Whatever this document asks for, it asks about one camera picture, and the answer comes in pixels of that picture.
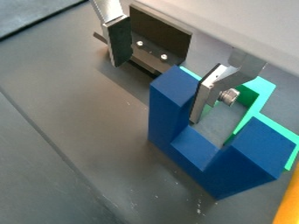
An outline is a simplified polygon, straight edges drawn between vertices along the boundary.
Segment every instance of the dark gray surface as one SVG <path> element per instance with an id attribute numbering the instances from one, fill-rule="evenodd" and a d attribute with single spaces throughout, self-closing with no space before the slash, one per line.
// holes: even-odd
<path id="1" fill-rule="evenodd" d="M 122 223 L 0 94 L 0 222 Z"/>
<path id="2" fill-rule="evenodd" d="M 0 0 L 0 39 L 84 0 Z"/>
<path id="3" fill-rule="evenodd" d="M 97 28 L 96 14 L 82 4 L 0 45 L 1 88 L 76 165 L 97 197 L 129 223 L 270 223 L 290 173 L 216 202 L 146 142 L 150 78 L 129 64 L 110 66 L 108 49 L 92 37 Z M 185 66 L 205 74 L 217 62 L 225 64 L 229 51 L 194 32 Z M 297 78 L 288 75 L 292 83 L 282 80 L 280 85 L 281 71 L 269 67 L 262 75 L 269 73 L 276 74 L 277 97 L 290 87 L 292 100 L 280 98 L 297 111 Z M 268 103 L 262 110 L 297 133 L 296 113 L 284 109 Z"/>

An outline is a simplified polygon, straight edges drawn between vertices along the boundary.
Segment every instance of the gray table surface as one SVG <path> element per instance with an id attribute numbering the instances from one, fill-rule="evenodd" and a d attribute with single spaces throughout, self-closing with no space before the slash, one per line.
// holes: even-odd
<path id="1" fill-rule="evenodd" d="M 82 0 L 0 0 L 0 39 L 68 9 Z"/>
<path id="2" fill-rule="evenodd" d="M 98 19 L 84 3 L 2 41 L 0 86 L 98 200 L 128 223 L 270 223 L 290 172 L 214 201 L 146 141 L 152 79 L 129 64 L 110 66 L 93 31 Z M 184 65 L 205 74 L 229 51 L 193 31 Z M 276 84 L 261 112 L 297 134 L 299 79 L 273 66 L 261 76 Z"/>

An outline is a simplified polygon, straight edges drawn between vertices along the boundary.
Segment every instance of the screw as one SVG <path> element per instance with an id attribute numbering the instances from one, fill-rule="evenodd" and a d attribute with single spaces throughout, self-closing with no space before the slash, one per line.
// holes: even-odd
<path id="1" fill-rule="evenodd" d="M 161 61 L 166 61 L 168 57 L 166 54 L 161 54 Z"/>
<path id="2" fill-rule="evenodd" d="M 141 47 L 144 45 L 144 42 L 141 40 L 136 41 L 136 46 Z"/>

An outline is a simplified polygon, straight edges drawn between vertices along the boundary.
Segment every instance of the green block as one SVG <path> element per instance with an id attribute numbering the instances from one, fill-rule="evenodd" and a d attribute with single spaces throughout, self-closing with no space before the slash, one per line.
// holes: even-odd
<path id="1" fill-rule="evenodd" d="M 185 67 L 180 67 L 180 69 L 188 73 L 194 79 L 200 80 L 201 77 L 190 72 Z M 290 157 L 284 165 L 285 170 L 290 170 L 292 164 L 294 162 L 294 157 L 299 151 L 299 136 L 288 130 L 284 126 L 270 120 L 265 115 L 260 113 L 260 109 L 264 107 L 266 103 L 266 99 L 269 95 L 273 93 L 276 85 L 264 80 L 261 77 L 256 77 L 252 81 L 244 83 L 242 85 L 236 87 L 236 90 L 240 92 L 237 97 L 237 102 L 246 108 L 246 113 L 244 114 L 237 127 L 233 129 L 226 141 L 238 133 L 246 122 L 252 117 L 258 119 L 262 123 L 266 124 L 280 135 L 282 135 L 286 139 L 289 139 L 294 143 L 294 148 Z"/>

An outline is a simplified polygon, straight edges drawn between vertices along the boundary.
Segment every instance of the blue block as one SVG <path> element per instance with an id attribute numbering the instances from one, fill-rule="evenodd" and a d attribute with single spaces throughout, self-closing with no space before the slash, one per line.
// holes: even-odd
<path id="1" fill-rule="evenodd" d="M 256 118 L 218 149 L 189 126 L 197 81 L 173 66 L 150 84 L 148 139 L 214 199 L 277 179 L 294 144 Z"/>

